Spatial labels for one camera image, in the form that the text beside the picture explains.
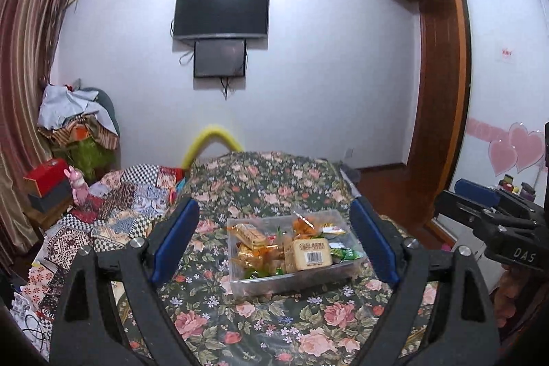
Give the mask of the right hand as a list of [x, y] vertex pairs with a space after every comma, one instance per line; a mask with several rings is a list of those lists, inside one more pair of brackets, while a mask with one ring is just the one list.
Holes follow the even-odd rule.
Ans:
[[531, 269], [505, 265], [493, 294], [496, 323], [512, 332], [534, 319], [544, 302], [545, 278]]

